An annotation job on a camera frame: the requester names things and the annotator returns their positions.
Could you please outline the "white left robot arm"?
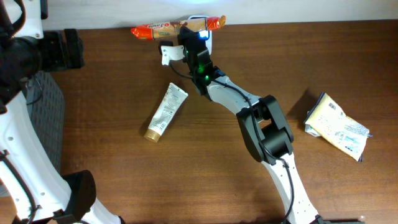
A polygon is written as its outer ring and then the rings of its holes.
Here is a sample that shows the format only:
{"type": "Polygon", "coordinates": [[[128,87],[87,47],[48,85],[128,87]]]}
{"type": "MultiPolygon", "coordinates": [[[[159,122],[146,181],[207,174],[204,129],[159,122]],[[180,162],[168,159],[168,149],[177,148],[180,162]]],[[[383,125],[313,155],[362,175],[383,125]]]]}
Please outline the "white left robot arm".
{"type": "Polygon", "coordinates": [[[83,42],[75,29],[46,32],[47,1],[1,2],[1,182],[15,223],[115,223],[97,198],[93,175],[60,175],[29,117],[27,89],[39,72],[81,68],[83,42]]]}

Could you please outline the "orange spaghetti packet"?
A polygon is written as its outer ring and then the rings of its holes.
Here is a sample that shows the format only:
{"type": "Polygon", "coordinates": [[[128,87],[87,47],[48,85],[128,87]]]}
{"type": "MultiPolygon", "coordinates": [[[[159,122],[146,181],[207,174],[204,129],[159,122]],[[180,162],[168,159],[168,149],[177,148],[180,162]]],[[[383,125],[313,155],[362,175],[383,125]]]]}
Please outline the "orange spaghetti packet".
{"type": "Polygon", "coordinates": [[[139,40],[156,40],[176,37],[183,28],[193,32],[208,32],[222,28],[225,23],[226,16],[224,15],[221,17],[201,17],[181,21],[143,24],[132,28],[131,33],[139,40]]]}

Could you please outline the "white tube with gold cap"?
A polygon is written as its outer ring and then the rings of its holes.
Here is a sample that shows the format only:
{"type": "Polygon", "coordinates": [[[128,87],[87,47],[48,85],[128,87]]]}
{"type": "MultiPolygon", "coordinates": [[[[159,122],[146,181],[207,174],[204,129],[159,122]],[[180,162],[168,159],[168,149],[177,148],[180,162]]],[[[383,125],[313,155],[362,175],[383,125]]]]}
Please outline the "white tube with gold cap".
{"type": "Polygon", "coordinates": [[[174,83],[169,83],[165,96],[153,115],[144,137],[149,141],[158,142],[187,97],[188,93],[174,83]]]}

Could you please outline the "yellow white snack bag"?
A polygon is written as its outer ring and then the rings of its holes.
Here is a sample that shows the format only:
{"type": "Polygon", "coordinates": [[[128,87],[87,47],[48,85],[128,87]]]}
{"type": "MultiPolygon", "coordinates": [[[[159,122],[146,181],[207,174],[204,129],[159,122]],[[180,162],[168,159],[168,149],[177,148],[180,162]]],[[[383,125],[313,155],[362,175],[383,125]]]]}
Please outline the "yellow white snack bag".
{"type": "Polygon", "coordinates": [[[325,92],[321,93],[315,106],[307,111],[304,125],[306,133],[323,137],[354,160],[363,161],[366,141],[372,136],[370,130],[347,116],[325,92]]]}

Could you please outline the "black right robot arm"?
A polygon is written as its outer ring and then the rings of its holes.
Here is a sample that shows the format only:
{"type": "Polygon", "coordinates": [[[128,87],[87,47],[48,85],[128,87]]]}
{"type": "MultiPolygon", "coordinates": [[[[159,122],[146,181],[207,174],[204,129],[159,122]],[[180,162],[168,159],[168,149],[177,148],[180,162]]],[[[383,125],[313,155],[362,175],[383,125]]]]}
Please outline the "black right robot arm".
{"type": "Polygon", "coordinates": [[[177,39],[178,45],[160,41],[162,64],[184,61],[189,68],[187,78],[199,94],[236,115],[246,149],[267,169],[282,199],[282,223],[324,223],[300,179],[293,153],[294,135],[276,98],[244,91],[213,65],[206,32],[183,27],[177,39]]]}

